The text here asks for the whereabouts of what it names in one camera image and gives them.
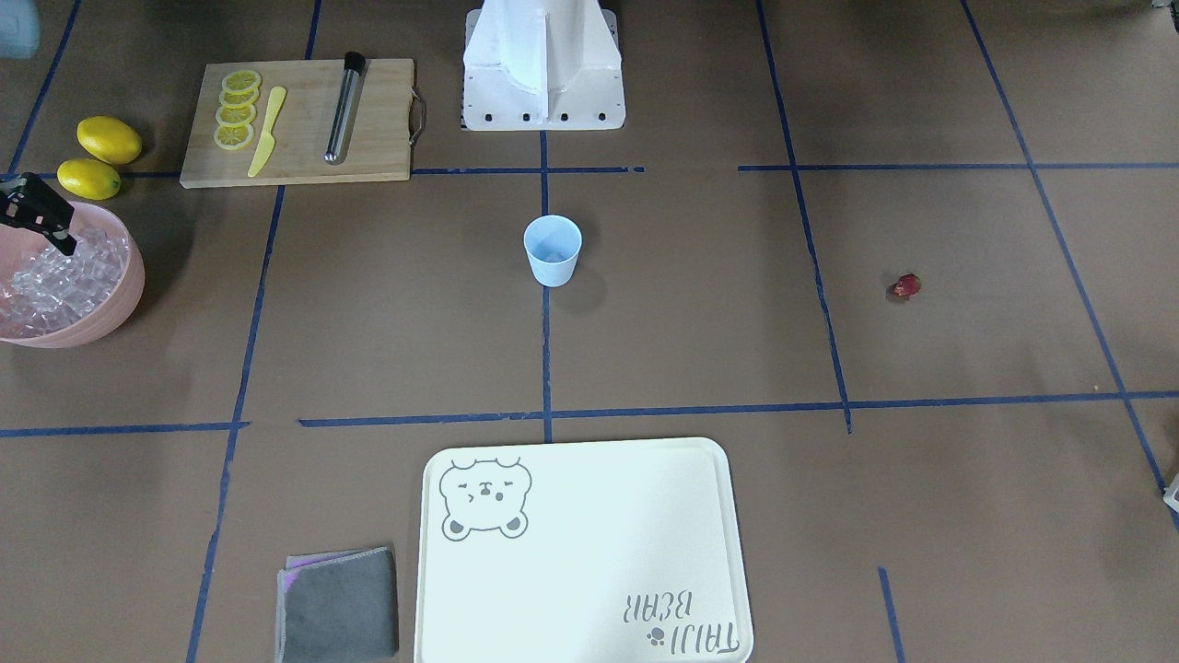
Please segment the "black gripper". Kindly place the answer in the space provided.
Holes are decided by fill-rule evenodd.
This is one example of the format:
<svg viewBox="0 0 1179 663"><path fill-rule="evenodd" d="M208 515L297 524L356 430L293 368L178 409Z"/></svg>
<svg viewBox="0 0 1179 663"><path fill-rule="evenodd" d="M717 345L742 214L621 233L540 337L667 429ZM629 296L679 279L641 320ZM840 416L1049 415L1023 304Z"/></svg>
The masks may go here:
<svg viewBox="0 0 1179 663"><path fill-rule="evenodd" d="M41 231L42 238L64 256L75 256L77 239L70 234L75 209L42 177L24 173L1 184L1 222Z"/></svg>

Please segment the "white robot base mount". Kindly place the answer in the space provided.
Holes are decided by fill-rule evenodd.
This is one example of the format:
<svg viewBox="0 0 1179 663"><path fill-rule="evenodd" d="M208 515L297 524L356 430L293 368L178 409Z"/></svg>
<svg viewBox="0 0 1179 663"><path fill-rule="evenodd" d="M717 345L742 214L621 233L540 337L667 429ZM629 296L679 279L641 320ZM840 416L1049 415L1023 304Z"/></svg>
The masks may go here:
<svg viewBox="0 0 1179 663"><path fill-rule="evenodd" d="M615 13L598 1L485 1L467 13L462 63L468 131L625 125Z"/></svg>

